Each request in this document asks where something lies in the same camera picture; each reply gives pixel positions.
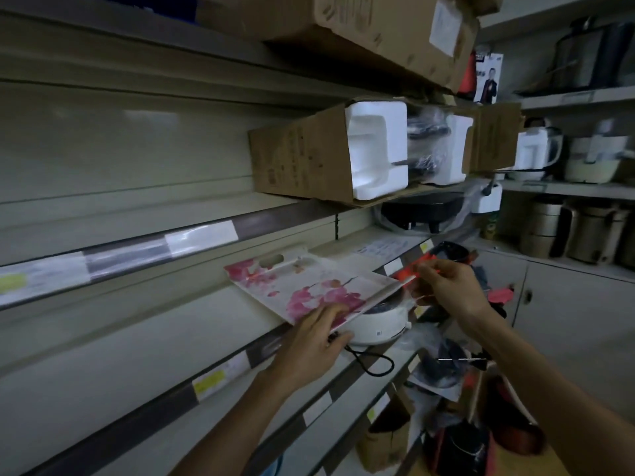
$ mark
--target cabinet door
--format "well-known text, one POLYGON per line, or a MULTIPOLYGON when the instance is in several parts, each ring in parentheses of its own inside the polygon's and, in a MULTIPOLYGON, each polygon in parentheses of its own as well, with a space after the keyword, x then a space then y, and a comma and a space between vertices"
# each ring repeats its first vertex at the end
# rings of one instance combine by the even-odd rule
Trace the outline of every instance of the cabinet door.
POLYGON ((507 312, 507 321, 513 324, 523 292, 523 282, 525 281, 529 265, 528 261, 493 252, 479 251, 479 257, 474 261, 473 265, 485 269, 490 288, 513 288, 514 299, 504 306, 507 312))
POLYGON ((572 382, 635 420, 635 284, 529 263, 515 328, 572 382))

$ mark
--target black power cord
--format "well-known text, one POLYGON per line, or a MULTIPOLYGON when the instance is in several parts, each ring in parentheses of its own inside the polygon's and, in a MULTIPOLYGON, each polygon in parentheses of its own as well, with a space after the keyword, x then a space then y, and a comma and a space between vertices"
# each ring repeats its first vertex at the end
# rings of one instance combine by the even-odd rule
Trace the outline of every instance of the black power cord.
POLYGON ((355 351, 354 349, 351 349, 351 346, 345 346, 344 349, 347 352, 350 352, 351 354, 353 354, 353 356, 355 357, 355 359, 357 360, 358 363, 360 363, 360 366, 362 369, 364 369, 364 372, 366 374, 368 374, 369 376, 373 376, 373 377, 384 377, 389 375, 391 372, 393 372, 393 369, 395 368, 395 362, 388 356, 384 355, 384 354, 379 354, 377 352, 368 352, 368 351, 355 351), (371 373, 366 366, 364 365, 364 363, 362 362, 360 355, 361 354, 365 354, 365 355, 369 355, 369 356, 375 356, 378 359, 385 359, 388 362, 391 363, 391 368, 388 369, 388 371, 385 371, 383 373, 371 373))

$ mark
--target forearm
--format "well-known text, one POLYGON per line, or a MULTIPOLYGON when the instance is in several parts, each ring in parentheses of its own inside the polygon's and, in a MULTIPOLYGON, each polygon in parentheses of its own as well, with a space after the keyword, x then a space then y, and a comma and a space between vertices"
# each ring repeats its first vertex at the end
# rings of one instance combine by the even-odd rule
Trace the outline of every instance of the forearm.
POLYGON ((635 430, 567 381, 498 317, 476 339, 509 379, 571 476, 635 474, 635 430))
POLYGON ((239 476, 267 426, 289 394, 259 373, 214 429, 172 470, 170 476, 239 476))

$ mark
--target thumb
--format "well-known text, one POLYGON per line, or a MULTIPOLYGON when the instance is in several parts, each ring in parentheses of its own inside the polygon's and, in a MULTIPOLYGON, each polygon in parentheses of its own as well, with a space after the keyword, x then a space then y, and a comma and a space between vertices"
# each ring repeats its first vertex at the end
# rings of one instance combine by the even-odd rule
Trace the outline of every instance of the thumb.
POLYGON ((343 351, 345 345, 353 340, 354 336, 355 334, 351 331, 346 331, 345 333, 340 334, 337 339, 331 342, 331 345, 329 345, 326 349, 326 352, 335 360, 339 353, 343 351))
POLYGON ((426 281, 431 286, 435 286, 441 279, 443 279, 439 273, 430 267, 428 264, 419 264, 417 267, 419 277, 426 281))

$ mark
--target light blue object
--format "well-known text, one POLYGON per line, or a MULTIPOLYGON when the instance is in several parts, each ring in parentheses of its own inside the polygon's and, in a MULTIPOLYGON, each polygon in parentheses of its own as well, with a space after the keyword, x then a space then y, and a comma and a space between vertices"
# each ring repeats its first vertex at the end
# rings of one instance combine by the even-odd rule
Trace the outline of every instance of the light blue object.
POLYGON ((282 468, 282 458, 284 455, 280 456, 276 459, 275 463, 269 466, 265 472, 263 472, 262 476, 277 476, 282 468))

